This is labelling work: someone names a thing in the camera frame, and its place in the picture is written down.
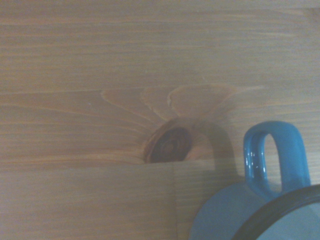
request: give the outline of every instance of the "wood knot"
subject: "wood knot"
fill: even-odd
[[[145,162],[183,161],[192,147],[192,142],[192,136],[186,128],[171,128],[149,143],[145,150]]]

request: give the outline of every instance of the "wooden plank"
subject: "wooden plank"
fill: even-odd
[[[1,2],[0,238],[185,240],[267,120],[298,127],[320,183],[319,7]],[[168,124],[191,132],[185,161],[143,164]]]
[[[3,171],[1,239],[177,239],[173,167]]]

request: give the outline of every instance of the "blue mug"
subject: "blue mug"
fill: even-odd
[[[275,142],[281,192],[270,188],[264,144]],[[245,182],[228,186],[200,209],[189,240],[320,240],[320,185],[311,186],[302,137],[295,126],[266,121],[244,136]]]

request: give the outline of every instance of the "dark mug rim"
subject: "dark mug rim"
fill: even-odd
[[[320,184],[303,187],[268,202],[256,211],[231,240],[257,240],[271,225],[294,210],[320,203]]]

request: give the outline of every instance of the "mug handle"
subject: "mug handle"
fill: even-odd
[[[281,172],[282,190],[270,189],[266,161],[265,138],[270,134],[275,142]],[[298,129],[283,121],[265,121],[250,128],[243,141],[245,180],[247,185],[265,200],[311,185],[303,139]]]

